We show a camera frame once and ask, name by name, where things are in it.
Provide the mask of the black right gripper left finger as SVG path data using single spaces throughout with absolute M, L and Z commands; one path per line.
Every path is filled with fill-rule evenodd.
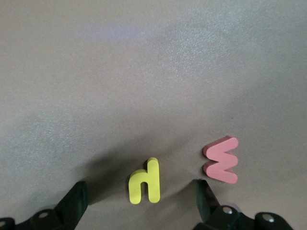
M 2 230 L 73 230 L 88 207 L 87 184 L 77 182 L 53 209 L 44 209 L 16 224 L 13 218 L 1 218 Z

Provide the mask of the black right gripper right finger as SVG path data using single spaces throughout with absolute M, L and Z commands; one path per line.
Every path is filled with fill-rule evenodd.
M 195 230 L 291 230 L 281 216 L 271 212 L 259 212 L 249 218 L 237 208 L 221 205 L 206 180 L 197 180 L 197 208 L 202 222 Z

